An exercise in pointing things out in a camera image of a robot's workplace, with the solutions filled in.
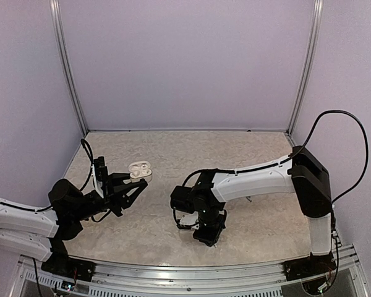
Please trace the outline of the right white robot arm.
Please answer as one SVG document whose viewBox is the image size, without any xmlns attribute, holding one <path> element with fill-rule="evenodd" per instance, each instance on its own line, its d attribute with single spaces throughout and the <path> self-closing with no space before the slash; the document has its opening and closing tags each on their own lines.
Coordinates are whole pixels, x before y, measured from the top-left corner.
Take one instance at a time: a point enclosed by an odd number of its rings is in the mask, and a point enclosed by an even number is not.
<svg viewBox="0 0 371 297">
<path fill-rule="evenodd" d="M 225 228 L 227 202 L 242 197 L 295 193 L 309 224 L 311 252 L 304 270 L 318 274 L 332 255 L 334 215 L 328 170 L 303 146 L 291 154 L 245 168 L 202 169 L 192 187 L 176 186 L 170 207 L 185 215 L 175 219 L 180 230 L 193 229 L 194 239 L 211 247 Z"/>
</svg>

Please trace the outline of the white earbud charging case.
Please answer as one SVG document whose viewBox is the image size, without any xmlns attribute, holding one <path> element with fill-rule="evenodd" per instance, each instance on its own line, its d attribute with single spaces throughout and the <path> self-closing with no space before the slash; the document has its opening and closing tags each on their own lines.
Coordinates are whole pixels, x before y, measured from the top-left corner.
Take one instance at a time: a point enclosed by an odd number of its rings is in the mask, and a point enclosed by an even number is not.
<svg viewBox="0 0 371 297">
<path fill-rule="evenodd" d="M 130 180 L 133 183 L 139 182 L 144 179 L 146 182 L 152 180 L 153 172 L 151 170 L 151 164 L 148 161 L 137 161 L 133 162 L 128 166 Z"/>
</svg>

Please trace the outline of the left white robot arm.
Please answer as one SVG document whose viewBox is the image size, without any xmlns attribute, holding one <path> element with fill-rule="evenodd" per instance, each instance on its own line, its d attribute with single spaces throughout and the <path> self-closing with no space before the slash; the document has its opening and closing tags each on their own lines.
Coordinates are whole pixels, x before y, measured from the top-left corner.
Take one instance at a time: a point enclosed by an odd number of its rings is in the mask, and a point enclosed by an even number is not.
<svg viewBox="0 0 371 297">
<path fill-rule="evenodd" d="M 117 217 L 148 186 L 151 176 L 134 178 L 113 173 L 95 178 L 92 191 L 84 194 L 69 180 L 60 179 L 49 192 L 50 206 L 32 207 L 0 198 L 0 249 L 49 263 L 61 275 L 74 269 L 63 243 L 74 239 L 84 220 L 101 214 Z"/>
</svg>

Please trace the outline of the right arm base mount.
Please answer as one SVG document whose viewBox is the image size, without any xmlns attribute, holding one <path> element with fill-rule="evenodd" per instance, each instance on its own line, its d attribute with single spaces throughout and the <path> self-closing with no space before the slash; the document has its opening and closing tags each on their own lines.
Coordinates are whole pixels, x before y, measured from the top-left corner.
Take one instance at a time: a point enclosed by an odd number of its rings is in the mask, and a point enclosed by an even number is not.
<svg viewBox="0 0 371 297">
<path fill-rule="evenodd" d="M 283 268 L 286 280 L 289 282 L 334 272 L 337 269 L 337 264 L 332 252 L 322 256 L 310 253 L 307 257 L 283 262 Z"/>
</svg>

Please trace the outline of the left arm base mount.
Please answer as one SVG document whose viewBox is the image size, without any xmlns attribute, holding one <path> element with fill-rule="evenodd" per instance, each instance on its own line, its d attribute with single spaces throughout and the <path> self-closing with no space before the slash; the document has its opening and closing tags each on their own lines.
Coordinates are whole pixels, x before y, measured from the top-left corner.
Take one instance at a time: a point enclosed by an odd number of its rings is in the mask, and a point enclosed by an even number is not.
<svg viewBox="0 0 371 297">
<path fill-rule="evenodd" d="M 96 264 L 89 260 L 70 257 L 64 243 L 56 238 L 50 238 L 50 257 L 43 261 L 41 270 L 73 280 L 91 282 Z"/>
</svg>

